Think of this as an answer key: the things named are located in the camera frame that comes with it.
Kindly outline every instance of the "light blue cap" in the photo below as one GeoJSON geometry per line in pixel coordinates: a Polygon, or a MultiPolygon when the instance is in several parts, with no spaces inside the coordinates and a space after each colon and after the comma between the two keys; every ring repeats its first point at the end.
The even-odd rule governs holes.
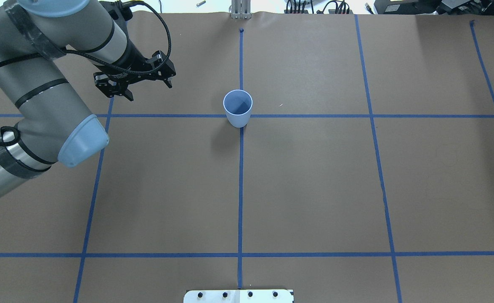
{"type": "Polygon", "coordinates": [[[90,0],[17,0],[26,11],[41,17],[66,17],[79,12],[90,0]]]}
{"type": "Polygon", "coordinates": [[[89,115],[69,135],[58,153],[58,161],[75,167],[109,144],[109,135],[96,115],[89,115]]]}

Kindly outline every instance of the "blue cup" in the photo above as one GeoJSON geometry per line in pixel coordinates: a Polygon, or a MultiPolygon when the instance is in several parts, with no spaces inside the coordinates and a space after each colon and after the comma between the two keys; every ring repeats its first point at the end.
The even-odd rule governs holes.
{"type": "Polygon", "coordinates": [[[242,128],[251,118],[252,97],[244,90],[232,90],[224,96],[223,107],[232,126],[242,128]]]}

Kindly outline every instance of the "vertical blue line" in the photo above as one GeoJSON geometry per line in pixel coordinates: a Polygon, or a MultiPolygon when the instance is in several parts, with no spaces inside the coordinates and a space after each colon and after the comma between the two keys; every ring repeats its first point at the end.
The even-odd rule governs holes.
{"type": "Polygon", "coordinates": [[[490,91],[490,96],[492,97],[492,102],[494,102],[494,89],[492,88],[492,84],[490,82],[490,77],[488,77],[488,73],[486,71],[486,67],[484,67],[484,62],[481,56],[481,50],[479,50],[479,44],[477,42],[477,36],[475,35],[475,20],[470,21],[470,28],[472,29],[473,42],[475,43],[475,50],[477,51],[477,57],[479,59],[479,63],[481,64],[481,68],[483,70],[484,78],[486,79],[486,84],[488,85],[488,90],[490,91]]]}
{"type": "Polygon", "coordinates": [[[243,27],[239,29],[239,88],[243,90],[243,27]]]}
{"type": "Polygon", "coordinates": [[[389,248],[391,249],[391,261],[393,262],[393,275],[395,276],[395,287],[397,290],[397,299],[398,299],[399,303],[402,303],[401,283],[400,283],[400,279],[398,277],[397,258],[395,257],[395,245],[393,243],[393,231],[391,228],[391,218],[389,217],[389,207],[387,204],[387,195],[385,193],[385,183],[383,180],[382,162],[380,161],[380,150],[378,149],[378,138],[376,136],[376,126],[374,125],[374,116],[372,113],[372,103],[370,101],[369,82],[367,80],[367,69],[365,67],[365,58],[363,56],[363,45],[361,43],[361,31],[359,29],[359,20],[357,18],[357,15],[355,15],[355,29],[357,32],[357,42],[359,44],[359,54],[361,57],[361,67],[363,69],[363,82],[365,85],[365,93],[367,96],[367,105],[369,107],[370,128],[372,130],[372,139],[374,141],[374,151],[376,153],[376,164],[378,165],[378,177],[380,178],[380,186],[382,188],[383,204],[384,204],[384,211],[385,211],[385,224],[387,225],[387,234],[389,237],[389,248]]]}
{"type": "MultiPolygon", "coordinates": [[[[110,125],[110,119],[111,119],[111,115],[112,115],[112,105],[113,104],[114,104],[114,97],[110,98],[110,101],[109,101],[109,111],[107,113],[107,121],[105,123],[105,131],[107,133],[109,132],[109,125],[110,125]]],[[[88,248],[88,239],[90,237],[90,228],[92,226],[93,210],[94,210],[94,207],[96,205],[97,188],[99,187],[99,179],[101,178],[101,166],[103,165],[104,155],[105,155],[105,149],[102,149],[101,152],[99,153],[99,162],[97,163],[96,179],[95,179],[95,182],[93,184],[92,201],[90,204],[90,211],[88,213],[88,222],[86,224],[86,232],[84,234],[84,244],[82,247],[82,257],[80,257],[79,271],[78,271],[78,275],[77,275],[77,284],[75,285],[73,303],[77,303],[77,301],[78,301],[80,283],[82,282],[82,274],[84,271],[84,262],[86,261],[86,251],[88,248]]]]}
{"type": "Polygon", "coordinates": [[[239,130],[238,288],[243,284],[243,138],[242,127],[239,130]]]}

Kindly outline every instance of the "white label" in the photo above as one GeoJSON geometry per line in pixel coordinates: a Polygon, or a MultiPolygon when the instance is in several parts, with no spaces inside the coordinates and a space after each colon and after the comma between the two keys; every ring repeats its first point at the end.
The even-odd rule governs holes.
{"type": "Polygon", "coordinates": [[[385,12],[397,11],[399,7],[401,7],[401,5],[400,5],[400,4],[388,5],[388,6],[385,8],[385,12]]]}

